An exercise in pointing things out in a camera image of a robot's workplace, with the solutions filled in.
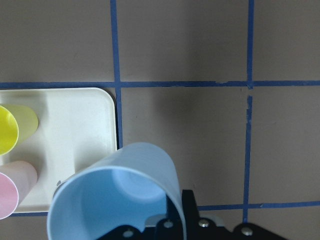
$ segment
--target pink cup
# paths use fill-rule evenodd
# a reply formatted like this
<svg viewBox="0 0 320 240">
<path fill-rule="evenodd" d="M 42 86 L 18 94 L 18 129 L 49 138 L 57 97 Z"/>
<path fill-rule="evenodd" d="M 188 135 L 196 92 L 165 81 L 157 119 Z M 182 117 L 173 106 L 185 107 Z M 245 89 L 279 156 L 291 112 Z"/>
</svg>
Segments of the pink cup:
<svg viewBox="0 0 320 240">
<path fill-rule="evenodd" d="M 0 220 L 10 216 L 37 183 L 35 168 L 25 161 L 0 166 Z"/>
</svg>

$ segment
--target yellow cup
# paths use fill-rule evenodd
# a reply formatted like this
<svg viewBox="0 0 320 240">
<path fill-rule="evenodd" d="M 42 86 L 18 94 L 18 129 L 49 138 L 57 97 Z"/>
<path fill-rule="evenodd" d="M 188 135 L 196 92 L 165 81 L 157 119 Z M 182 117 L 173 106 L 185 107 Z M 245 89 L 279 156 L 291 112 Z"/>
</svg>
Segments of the yellow cup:
<svg viewBox="0 0 320 240">
<path fill-rule="evenodd" d="M 0 105 L 0 156 L 35 133 L 38 117 L 28 106 Z"/>
</svg>

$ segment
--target tray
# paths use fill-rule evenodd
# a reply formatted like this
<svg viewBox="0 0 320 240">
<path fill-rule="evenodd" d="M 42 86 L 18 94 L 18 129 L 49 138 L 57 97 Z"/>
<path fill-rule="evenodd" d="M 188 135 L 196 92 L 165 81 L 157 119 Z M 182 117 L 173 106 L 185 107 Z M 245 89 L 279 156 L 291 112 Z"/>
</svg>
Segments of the tray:
<svg viewBox="0 0 320 240">
<path fill-rule="evenodd" d="M 0 90 L 0 104 L 31 107 L 38 116 L 34 135 L 0 156 L 0 165 L 23 160 L 38 182 L 15 213 L 47 212 L 57 186 L 117 150 L 115 104 L 99 88 Z"/>
</svg>

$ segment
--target metal bolt head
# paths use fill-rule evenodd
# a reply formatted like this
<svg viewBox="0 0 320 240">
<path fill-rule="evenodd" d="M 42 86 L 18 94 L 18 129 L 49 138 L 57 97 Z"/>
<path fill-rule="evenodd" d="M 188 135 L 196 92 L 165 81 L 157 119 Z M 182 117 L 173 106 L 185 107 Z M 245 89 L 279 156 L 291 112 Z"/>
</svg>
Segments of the metal bolt head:
<svg viewBox="0 0 320 240">
<path fill-rule="evenodd" d="M 254 231 L 252 231 L 251 228 L 245 226 L 245 227 L 241 228 L 241 233 L 246 236 L 251 236 L 252 234 L 254 234 Z"/>
<path fill-rule="evenodd" d="M 169 228 L 172 228 L 172 227 L 174 226 L 174 223 L 173 223 L 172 221 L 168 220 L 168 221 L 165 221 L 165 222 L 163 223 L 163 226 L 164 226 L 166 229 L 169 229 Z"/>
<path fill-rule="evenodd" d="M 124 238 L 131 238 L 133 235 L 134 235 L 134 232 L 131 231 L 130 229 L 128 229 L 127 231 L 125 231 L 125 232 L 122 234 L 122 236 L 123 236 Z"/>
<path fill-rule="evenodd" d="M 202 228 L 207 228 L 207 227 L 209 227 L 209 225 L 210 225 L 209 222 L 208 222 L 208 220 L 206 220 L 206 219 L 204 219 L 204 218 L 200 219 L 199 222 L 198 222 L 198 224 L 199 224 L 199 226 L 202 227 Z"/>
</svg>

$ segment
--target plastic cup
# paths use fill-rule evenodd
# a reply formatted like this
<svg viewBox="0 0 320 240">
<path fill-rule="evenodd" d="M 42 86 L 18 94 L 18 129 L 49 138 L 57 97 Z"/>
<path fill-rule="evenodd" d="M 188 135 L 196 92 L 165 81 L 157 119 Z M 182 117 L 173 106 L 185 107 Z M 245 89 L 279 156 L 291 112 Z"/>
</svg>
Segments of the plastic cup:
<svg viewBox="0 0 320 240">
<path fill-rule="evenodd" d="M 149 143 L 125 146 L 67 180 L 55 193 L 47 217 L 50 240 L 98 239 L 121 225 L 141 232 L 147 219 L 175 206 L 186 236 L 175 166 Z"/>
<path fill-rule="evenodd" d="M 38 128 L 38 118 L 28 106 L 0 105 L 0 156 L 10 152 Z"/>
<path fill-rule="evenodd" d="M 10 216 L 37 183 L 35 168 L 25 161 L 0 166 L 0 219 Z"/>
</svg>

